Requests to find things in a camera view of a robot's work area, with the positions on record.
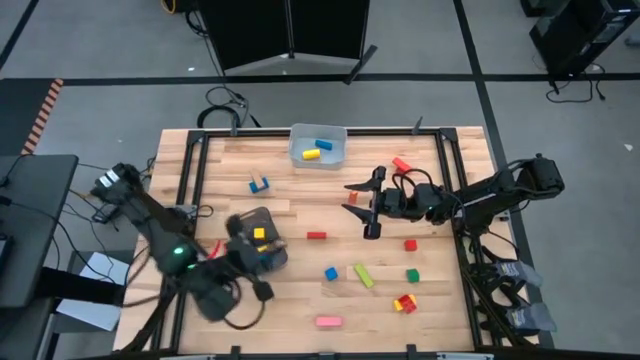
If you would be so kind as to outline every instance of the wooden table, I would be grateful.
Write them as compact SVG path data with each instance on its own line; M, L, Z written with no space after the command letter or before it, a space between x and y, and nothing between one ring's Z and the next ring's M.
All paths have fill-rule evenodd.
M188 130L162 133L150 194L159 202L175 202L182 170ZM482 127L457 128L459 144L469 183L494 173ZM224 323L209 323L188 297L179 352L228 353L232 345L243 353L400 352L406 344L419 351L465 351L473 349L463 297L458 260L451 226L433 226L426 221L410 223L381 217L382 237L362 238L363 225L340 204L349 192L345 184L364 182L378 165L387 166L386 186L393 186L391 160L401 157L413 167L428 171L436 184L443 178L435 141L425 137L349 137L347 160L339 171L293 168L287 155L288 139L273 137L217 138L209 143L201 205L211 205L215 214L198 220L196 239L212 249L218 239L226 239L225 219L259 206L266 206L282 238L288 242L286 267L265 276L276 298L267 304L264 318L254 328L236 331ZM451 149L447 147L454 187L457 177ZM194 152L187 199L191 199L199 151ZM259 170L271 184L268 192L251 194L249 171ZM423 175L412 175L426 182ZM368 207L370 196L361 193L358 205ZM511 238L504 222L491 229ZM326 241L307 240L308 231L325 231ZM403 241L416 239L417 252L405 252ZM491 235L484 245L496 254L514 257L510 244ZM138 248L145 245L138 242ZM367 289L353 270L362 263L375 281ZM153 261L129 287L126 301L158 293L161 276ZM336 267L339 278L329 282L324 270ZM416 268L420 282L407 282L405 271ZM250 287L229 319L244 324L257 314L259 303ZM414 294L418 310L410 315L397 313L393 300ZM155 304L124 309L114 349L128 343L140 329ZM315 327L317 315L344 318L341 329ZM163 346L168 346L173 311L165 322Z

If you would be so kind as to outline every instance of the toy block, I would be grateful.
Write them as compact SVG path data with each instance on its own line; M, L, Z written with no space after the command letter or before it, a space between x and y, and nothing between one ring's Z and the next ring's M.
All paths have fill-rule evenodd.
M260 173L252 169L251 170L251 182L249 183L249 189L251 189L251 193L255 194L262 190L269 188L269 181L267 181L266 176L260 175Z
M418 272L418 270L407 270L407 280L409 280L410 283L420 282L420 273Z
M340 316L316 316L317 327L340 327L342 318Z
M402 306L402 310L407 314L411 314L418 308L416 306L416 298L413 295L403 295L397 301Z
M304 160L313 160L320 157L320 149L311 149L302 152L302 158Z
M332 281L338 278L338 270L333 266L324 271L324 275L327 277L327 280Z
M319 147L320 149L325 149L325 150L333 149L333 144L324 140L316 140L316 146Z
M409 295L409 299L411 299L411 301L413 301L414 304L417 304L416 302L416 297L413 295ZM400 299L397 300L393 300L393 306L396 309L396 311L402 311L404 309L404 307L402 306L402 304L400 303Z
M404 250L405 251L416 251L418 250L418 242L415 240L405 240L404 241Z
M264 228L253 229L253 238L256 240L264 240Z
M398 158L398 157L397 157L397 158L394 158L392 162L393 162L393 165L395 165L395 166L396 166L396 168L397 168L397 169L396 169L396 170L397 170L397 171L396 171L397 173L404 174L404 173L406 173L407 171L409 171L409 170L411 169L411 165L409 165L409 164L407 164L406 162L402 161L402 160L401 160L400 158Z
M355 205L356 202L358 202L358 192L357 191L352 191L349 193L349 204L350 205Z
M362 264L356 264L353 269L358 273L360 281L362 281L367 289L373 286L373 280L371 279L371 276L369 276L367 269L365 269Z
M312 240L312 239L315 239L315 240L324 240L324 239L326 239L326 238L327 238L327 233L325 233L325 232L319 232L319 231L314 232L314 231L309 231L309 232L307 233L307 239L308 239L308 240Z

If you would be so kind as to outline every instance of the pink block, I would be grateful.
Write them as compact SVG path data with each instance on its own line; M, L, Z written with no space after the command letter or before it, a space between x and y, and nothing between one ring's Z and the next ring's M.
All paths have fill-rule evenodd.
M340 316L318 316L316 317L317 327L339 327L342 326L342 318Z

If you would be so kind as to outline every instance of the black metal frame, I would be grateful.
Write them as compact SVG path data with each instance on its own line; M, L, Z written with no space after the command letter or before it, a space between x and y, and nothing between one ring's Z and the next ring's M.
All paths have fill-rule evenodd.
M449 170L449 163L447 159L447 152L445 148L445 143L449 143L451 147L451 153L453 154L453 161L455 164L455 170L459 181L460 187L467 186L467 178L464 170L464 164L462 160L462 153L460 150L460 144L458 143L458 136L455 128L427 128L427 129L419 129L417 134L414 128L406 127L406 128L348 128L347 129L349 136L432 136L435 140L436 149L438 152L438 160L440 162L440 171L442 172L442 177L444 181L444 187L447 191L453 191L453 182L451 173ZM238 137L267 137L267 136L277 136L277 137L288 137L290 134L289 128L277 128L277 129L239 129ZM187 144L186 150L184 154L184 162L182 166L182 174L180 176L180 184L178 187L178 194L176 198L176 204L184 204L187 183L189 179L189 173L191 168L191 161L193 159L194 148L196 144L200 144L200 157L198 159L198 166L196 170L196 179L194 185L194 192L192 197L192 205L199 205L200 199L202 196L202 186L204 183L204 171L206 168L207 161L207 153L209 148L209 141L213 138L221 138L228 137L228 130L190 130L189 135L187 136ZM467 307L467 316L469 318L469 323L471 325L471 336L474 344L474 348L478 349L482 346L486 346L486 344L482 343L482 335L481 329L478 320L478 312L476 310L476 301L474 299L474 292L470 286L470 284L465 281L464 276L462 276L462 268L469 265L469 260L467 258L467 251L465 249L465 244L463 238L460 236L458 232L453 231L453 237L455 240L456 246L456 254L458 257L458 263L461 266L461 279L465 297L465 303ZM480 246L475 246L476 252L474 255L474 260L476 262L482 262L482 254L480 253ZM170 350L178 352L180 346L180 336L182 333L182 321L184 318L185 311L185 300L186 294L180 293L178 294L178 300L176 303L175 314L173 327L171 330L171 344ZM160 341L163 332L163 322L158 325L156 332L154 333L154 337L152 340L152 350L160 349ZM492 335L492 346L502 346L500 338L495 334ZM415 351L415 345L408 344L407 352L403 353L357 353L357 354L346 354L340 353L341 359L419 359L419 358L435 358L435 352L417 352ZM229 359L239 359L239 347L236 349L238 354L236 357L233 357L232 354L227 357L226 355L216 355L216 358L229 358ZM322 359L322 354L248 354L243 355L243 358L260 358L260 359Z

